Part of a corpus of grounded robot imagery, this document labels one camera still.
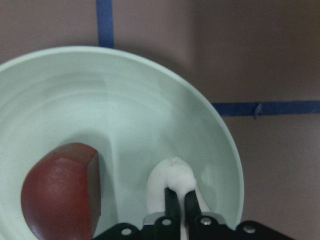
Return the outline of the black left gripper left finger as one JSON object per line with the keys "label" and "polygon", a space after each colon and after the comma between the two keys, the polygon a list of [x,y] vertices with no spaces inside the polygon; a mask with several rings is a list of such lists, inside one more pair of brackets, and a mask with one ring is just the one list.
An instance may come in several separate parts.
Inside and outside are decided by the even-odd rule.
{"label": "black left gripper left finger", "polygon": [[166,187],[164,189],[164,199],[165,199],[165,215],[172,218],[180,218],[181,209],[180,209],[180,203],[179,203],[176,192]]}

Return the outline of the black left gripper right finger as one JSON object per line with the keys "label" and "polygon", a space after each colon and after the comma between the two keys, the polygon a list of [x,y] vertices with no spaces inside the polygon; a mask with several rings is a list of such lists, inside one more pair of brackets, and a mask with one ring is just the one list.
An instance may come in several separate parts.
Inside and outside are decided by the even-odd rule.
{"label": "black left gripper right finger", "polygon": [[195,190],[188,192],[184,197],[185,218],[196,218],[201,215],[201,209]]}

